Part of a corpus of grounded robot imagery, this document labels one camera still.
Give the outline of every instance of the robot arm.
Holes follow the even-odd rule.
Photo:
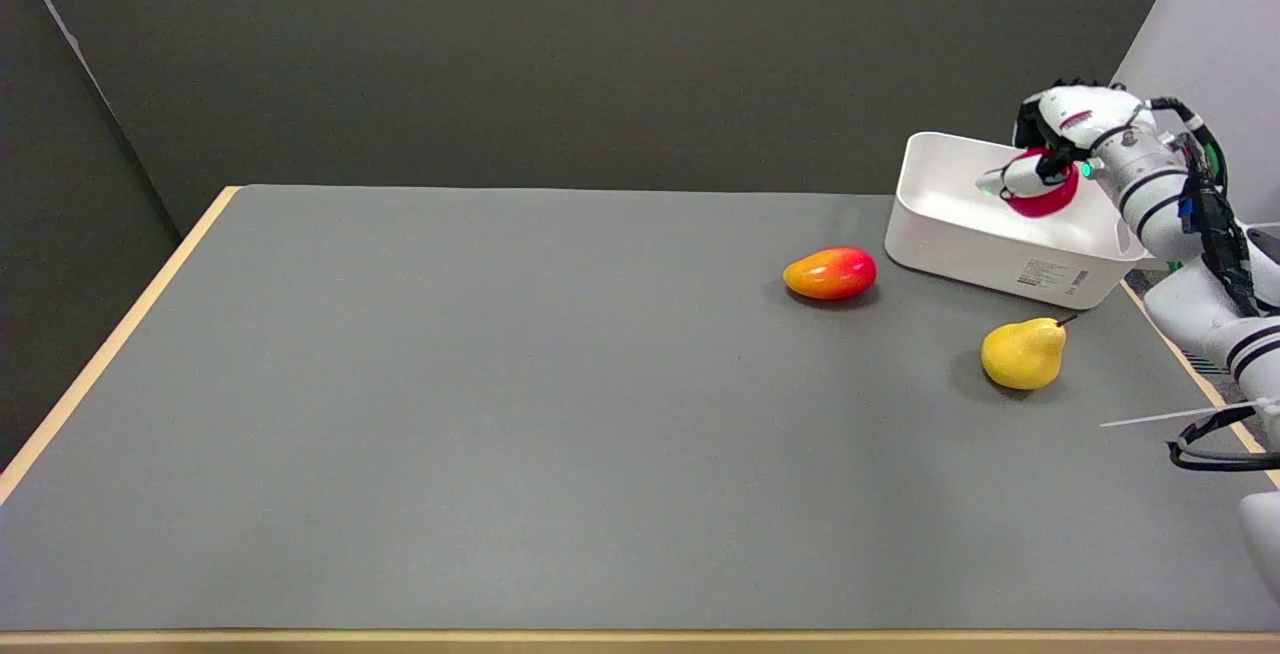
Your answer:
[[[1153,111],[1178,113],[1188,134],[1160,134]],[[1080,163],[1153,256],[1180,267],[1144,297],[1175,346],[1230,371],[1248,401],[1263,401],[1271,442],[1280,443],[1280,265],[1242,234],[1226,200],[1226,161],[1201,116],[1175,99],[1143,99],[1120,84],[1062,83],[1025,99],[1014,129],[1024,154],[979,177],[984,192],[1015,203],[1046,197]],[[1234,408],[1187,427],[1170,443],[1184,468],[1280,468],[1280,456],[1208,452],[1207,431],[1244,419]],[[1280,491],[1240,503],[1254,566],[1280,602]]]

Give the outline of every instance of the table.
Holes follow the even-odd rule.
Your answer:
[[[229,189],[0,477],[0,645],[1276,650],[1272,483],[1097,426],[1203,404],[1125,291],[1010,395],[983,335],[1061,312],[890,203]],[[829,244],[877,288],[788,294]]]

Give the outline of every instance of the white wall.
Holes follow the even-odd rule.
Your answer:
[[[1280,221],[1280,0],[1156,0],[1115,81],[1199,113],[1226,154],[1236,216]]]

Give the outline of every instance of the white plastic bin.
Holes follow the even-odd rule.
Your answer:
[[[1024,218],[974,186],[1015,154],[936,131],[911,136],[884,250],[914,270],[1061,307],[1096,307],[1146,250],[1092,180],[1046,218]]]

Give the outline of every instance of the pear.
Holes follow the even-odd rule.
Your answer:
[[[1039,389],[1057,379],[1066,348],[1064,320],[1034,317],[997,326],[982,340],[982,367],[987,376],[1010,389]]]

